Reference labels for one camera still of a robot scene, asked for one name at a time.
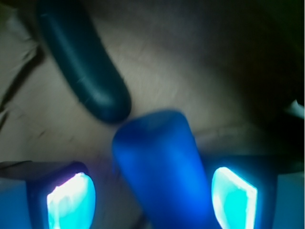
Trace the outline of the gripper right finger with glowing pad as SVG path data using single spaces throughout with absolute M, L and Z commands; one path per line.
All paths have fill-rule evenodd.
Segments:
M 304 159 L 203 156 L 218 229 L 303 229 Z

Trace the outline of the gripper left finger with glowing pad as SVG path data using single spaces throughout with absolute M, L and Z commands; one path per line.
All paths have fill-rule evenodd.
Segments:
M 96 190 L 82 162 L 0 164 L 2 229 L 88 229 Z

